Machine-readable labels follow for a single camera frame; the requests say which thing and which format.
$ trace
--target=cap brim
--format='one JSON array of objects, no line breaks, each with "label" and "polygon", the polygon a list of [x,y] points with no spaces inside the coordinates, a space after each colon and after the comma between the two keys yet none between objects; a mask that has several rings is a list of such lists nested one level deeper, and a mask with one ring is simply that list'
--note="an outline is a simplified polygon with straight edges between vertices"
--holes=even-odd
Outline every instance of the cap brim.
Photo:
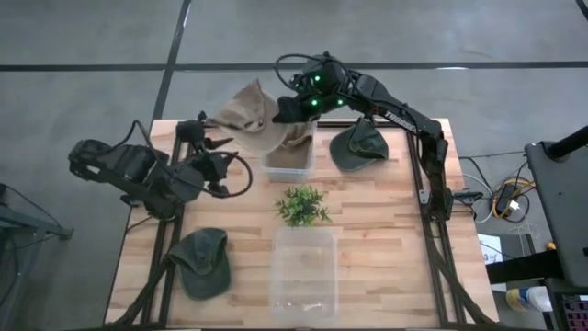
[{"label": "cap brim", "polygon": [[376,161],[374,158],[365,158],[354,154],[349,150],[348,142],[353,133],[354,126],[337,134],[329,145],[331,159],[341,171],[355,171]]},{"label": "cap brim", "polygon": [[224,249],[219,264],[205,276],[198,275],[182,265],[177,265],[177,269],[184,292],[192,300],[206,300],[220,295],[227,291],[231,284],[229,259]]},{"label": "cap brim", "polygon": [[277,102],[262,90],[264,96],[264,127],[258,132],[247,132],[220,126],[225,133],[252,152],[269,153],[275,150],[286,138],[288,124],[274,123],[272,119],[279,113]]}]

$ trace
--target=plastic bottle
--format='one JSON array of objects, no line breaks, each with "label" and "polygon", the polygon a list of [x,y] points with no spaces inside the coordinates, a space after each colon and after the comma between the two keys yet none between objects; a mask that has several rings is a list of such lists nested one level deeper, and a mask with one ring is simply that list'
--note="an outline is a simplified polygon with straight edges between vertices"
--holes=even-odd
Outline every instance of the plastic bottle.
[{"label": "plastic bottle", "polygon": [[508,290],[506,302],[516,311],[552,311],[548,289],[545,286]]}]

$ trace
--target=plastic container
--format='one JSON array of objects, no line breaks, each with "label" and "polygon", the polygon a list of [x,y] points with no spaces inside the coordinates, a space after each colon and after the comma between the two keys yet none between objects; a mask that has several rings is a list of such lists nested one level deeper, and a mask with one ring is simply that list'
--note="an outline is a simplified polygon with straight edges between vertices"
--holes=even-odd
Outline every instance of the plastic container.
[{"label": "plastic container", "polygon": [[545,286],[508,290],[506,302],[516,311],[552,311],[548,289]]},{"label": "plastic container", "polygon": [[266,155],[262,155],[261,167],[271,180],[284,183],[302,183],[306,181],[306,179],[308,179],[308,177],[312,174],[316,164],[316,158],[314,156],[314,137],[316,136],[317,127],[316,122],[314,122],[313,125],[311,151],[309,152],[309,159],[307,160],[306,167],[304,169],[266,166]]},{"label": "plastic container", "polygon": [[269,306],[293,326],[332,323],[338,310],[337,241],[316,228],[282,228],[274,238]]}]

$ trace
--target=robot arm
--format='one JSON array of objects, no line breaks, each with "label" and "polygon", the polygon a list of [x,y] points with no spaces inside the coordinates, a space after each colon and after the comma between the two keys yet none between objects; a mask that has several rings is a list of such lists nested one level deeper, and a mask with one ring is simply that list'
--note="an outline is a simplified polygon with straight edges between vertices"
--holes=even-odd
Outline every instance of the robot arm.
[{"label": "robot arm", "polygon": [[448,144],[441,124],[391,96],[376,78],[346,69],[328,52],[319,56],[285,55],[277,63],[290,56],[304,57],[308,61],[302,73],[294,74],[289,82],[284,81],[276,69],[278,78],[297,95],[277,100],[279,114],[273,121],[292,123],[316,120],[323,114],[348,106],[366,118],[378,115],[397,124],[415,135],[423,147],[419,162],[431,186],[428,216],[432,221],[448,220],[453,197],[445,179]]}]

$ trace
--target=small potted plant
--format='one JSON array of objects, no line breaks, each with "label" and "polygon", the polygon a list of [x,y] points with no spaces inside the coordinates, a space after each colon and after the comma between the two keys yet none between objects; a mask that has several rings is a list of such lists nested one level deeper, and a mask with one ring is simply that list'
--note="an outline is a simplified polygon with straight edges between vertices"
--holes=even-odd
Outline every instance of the small potted plant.
[{"label": "small potted plant", "polygon": [[329,210],[321,207],[322,194],[312,186],[288,188],[286,199],[277,200],[278,213],[292,227],[311,226],[315,219],[331,222]]}]

